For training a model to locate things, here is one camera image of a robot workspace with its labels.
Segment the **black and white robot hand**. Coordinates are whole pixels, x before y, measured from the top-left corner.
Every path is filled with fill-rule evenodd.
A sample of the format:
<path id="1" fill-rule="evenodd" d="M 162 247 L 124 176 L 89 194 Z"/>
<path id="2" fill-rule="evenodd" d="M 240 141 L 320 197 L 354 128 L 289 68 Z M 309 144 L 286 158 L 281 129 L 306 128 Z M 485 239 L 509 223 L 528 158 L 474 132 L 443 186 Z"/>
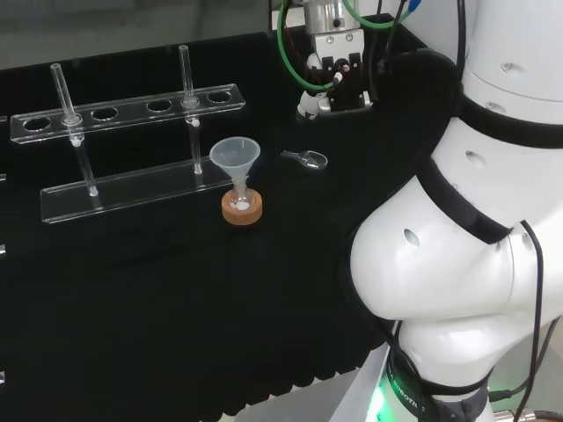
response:
<path id="1" fill-rule="evenodd" d="M 319 93 L 307 88 L 297 106 L 299 116 L 313 120 L 320 115 L 364 112 L 373 106 L 363 75 L 364 47 L 361 29 L 312 37 L 305 80 L 331 86 Z"/>

